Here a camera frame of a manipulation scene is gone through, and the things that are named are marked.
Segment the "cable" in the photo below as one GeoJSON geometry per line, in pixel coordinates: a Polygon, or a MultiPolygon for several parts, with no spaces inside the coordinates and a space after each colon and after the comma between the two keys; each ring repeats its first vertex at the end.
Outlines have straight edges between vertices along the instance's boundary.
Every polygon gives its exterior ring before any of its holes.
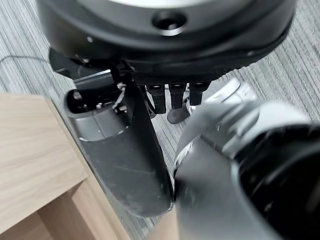
{"type": "Polygon", "coordinates": [[[7,59],[33,59],[33,60],[37,60],[40,62],[46,62],[46,63],[50,63],[48,60],[41,58],[41,57],[37,57],[37,56],[26,56],[26,55],[7,55],[3,58],[0,59],[0,65],[7,59]]]}

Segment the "wooden furniture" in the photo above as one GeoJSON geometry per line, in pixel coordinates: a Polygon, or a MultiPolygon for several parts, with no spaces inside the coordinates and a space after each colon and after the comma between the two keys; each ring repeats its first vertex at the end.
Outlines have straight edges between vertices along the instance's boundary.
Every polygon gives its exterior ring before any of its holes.
{"type": "Polygon", "coordinates": [[[129,240],[41,96],[0,94],[0,240],[129,240]]]}

